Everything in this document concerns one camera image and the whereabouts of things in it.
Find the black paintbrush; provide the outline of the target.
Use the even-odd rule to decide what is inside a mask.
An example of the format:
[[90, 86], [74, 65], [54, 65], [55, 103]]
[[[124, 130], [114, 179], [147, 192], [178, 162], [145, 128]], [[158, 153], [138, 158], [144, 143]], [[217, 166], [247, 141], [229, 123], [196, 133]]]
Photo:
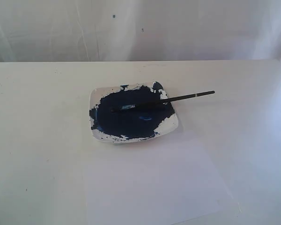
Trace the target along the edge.
[[157, 105], [164, 105], [164, 104], [174, 102], [174, 101], [180, 101], [180, 100], [196, 98], [196, 97], [212, 95], [212, 94], [215, 94], [214, 90], [194, 93], [194, 94], [190, 94], [190, 95], [183, 95], [183, 96], [178, 96], [178, 97], [171, 97], [171, 98], [167, 98], [167, 99], [161, 99], [161, 100], [157, 100], [157, 101], [151, 101], [151, 102], [145, 102], [145, 103], [139, 103], [139, 104], [122, 105], [122, 106], [118, 106], [118, 107], [111, 107], [110, 112], [117, 113], [117, 112], [124, 112], [124, 111], [128, 111], [128, 110], [149, 109], [149, 108], [154, 108]]

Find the white plate with blue paint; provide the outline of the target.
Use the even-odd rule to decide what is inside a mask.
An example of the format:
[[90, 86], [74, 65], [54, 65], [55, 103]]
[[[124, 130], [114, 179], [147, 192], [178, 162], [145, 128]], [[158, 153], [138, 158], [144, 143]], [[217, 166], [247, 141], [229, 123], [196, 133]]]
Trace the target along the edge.
[[89, 121], [93, 137], [107, 143], [133, 143], [174, 131], [178, 127], [178, 118], [171, 103], [150, 109], [111, 112], [112, 107], [167, 97], [159, 82], [94, 89], [89, 98]]

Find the white paper sheet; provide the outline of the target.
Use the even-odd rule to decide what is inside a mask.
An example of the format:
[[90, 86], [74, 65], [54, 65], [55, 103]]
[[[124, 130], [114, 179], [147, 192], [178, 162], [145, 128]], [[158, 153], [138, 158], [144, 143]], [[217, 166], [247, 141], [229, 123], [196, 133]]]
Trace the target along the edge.
[[83, 162], [89, 225], [171, 225], [237, 208], [191, 130], [134, 143], [92, 140]]

